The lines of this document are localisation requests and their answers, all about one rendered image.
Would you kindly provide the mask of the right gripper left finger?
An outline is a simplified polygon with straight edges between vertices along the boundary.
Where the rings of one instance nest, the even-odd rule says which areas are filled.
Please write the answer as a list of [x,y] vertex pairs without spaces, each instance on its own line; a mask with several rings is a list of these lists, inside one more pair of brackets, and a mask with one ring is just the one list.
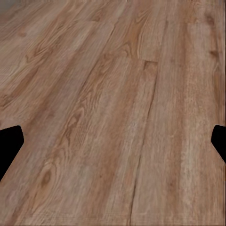
[[0,130],[0,181],[24,143],[21,126]]

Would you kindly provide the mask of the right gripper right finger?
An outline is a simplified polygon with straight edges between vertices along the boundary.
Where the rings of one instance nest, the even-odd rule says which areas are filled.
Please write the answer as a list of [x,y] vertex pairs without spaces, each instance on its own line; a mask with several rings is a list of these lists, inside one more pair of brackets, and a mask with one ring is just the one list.
[[226,127],[216,125],[212,132],[211,142],[226,163]]

